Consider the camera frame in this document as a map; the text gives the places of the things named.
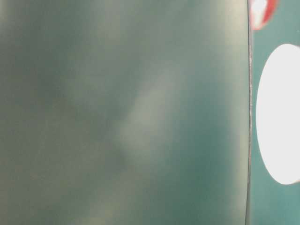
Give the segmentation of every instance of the red object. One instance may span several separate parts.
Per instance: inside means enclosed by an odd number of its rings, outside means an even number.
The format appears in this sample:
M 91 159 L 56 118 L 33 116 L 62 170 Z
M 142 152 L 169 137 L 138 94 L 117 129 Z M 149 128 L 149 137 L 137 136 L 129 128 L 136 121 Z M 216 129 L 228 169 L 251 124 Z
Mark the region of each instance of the red object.
M 252 0 L 250 9 L 251 26 L 254 30 L 260 30 L 272 17 L 278 0 Z

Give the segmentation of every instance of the white oval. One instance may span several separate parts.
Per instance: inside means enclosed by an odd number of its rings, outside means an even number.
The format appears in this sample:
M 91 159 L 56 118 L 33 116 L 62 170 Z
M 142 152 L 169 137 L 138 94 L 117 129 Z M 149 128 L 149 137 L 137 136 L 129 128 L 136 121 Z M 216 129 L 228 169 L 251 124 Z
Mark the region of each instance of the white oval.
M 268 58 L 259 83 L 256 129 L 270 175 L 300 181 L 300 48 L 281 45 Z

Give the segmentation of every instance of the teal background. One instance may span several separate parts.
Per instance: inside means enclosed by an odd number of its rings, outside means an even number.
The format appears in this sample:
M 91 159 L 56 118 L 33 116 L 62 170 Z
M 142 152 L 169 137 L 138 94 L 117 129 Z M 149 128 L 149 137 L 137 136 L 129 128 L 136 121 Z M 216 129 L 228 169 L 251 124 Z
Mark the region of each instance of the teal background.
M 280 1 L 269 24 L 262 30 L 254 32 L 254 112 L 260 75 L 269 55 L 282 44 L 300 45 L 299 8 L 298 0 Z M 300 224 L 300 184 L 284 186 L 271 178 L 258 148 L 255 113 L 253 126 L 250 224 L 298 225 Z
M 244 224 L 247 24 L 245 0 L 0 0 L 0 224 Z

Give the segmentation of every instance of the white shape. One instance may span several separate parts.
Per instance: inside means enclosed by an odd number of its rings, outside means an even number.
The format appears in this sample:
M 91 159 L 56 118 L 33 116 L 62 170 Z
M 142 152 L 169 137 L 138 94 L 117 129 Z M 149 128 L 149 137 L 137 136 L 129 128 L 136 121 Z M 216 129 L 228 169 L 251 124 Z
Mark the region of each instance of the white shape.
M 268 58 L 256 102 L 259 148 L 281 184 L 300 181 L 300 48 L 281 45 Z

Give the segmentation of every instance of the blurry surface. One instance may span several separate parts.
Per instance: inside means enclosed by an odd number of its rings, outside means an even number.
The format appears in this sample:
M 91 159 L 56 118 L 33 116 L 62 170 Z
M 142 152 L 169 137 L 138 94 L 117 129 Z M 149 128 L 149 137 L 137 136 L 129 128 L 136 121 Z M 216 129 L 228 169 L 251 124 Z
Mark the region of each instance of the blurry surface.
M 239 0 L 1 0 L 1 224 L 243 224 L 247 24 Z
M 269 55 L 282 44 L 300 45 L 300 2 L 280 1 L 268 23 L 254 33 L 253 105 L 255 112 L 258 83 Z M 285 186 L 271 178 L 259 152 L 253 121 L 251 224 L 298 225 L 300 223 L 300 184 Z

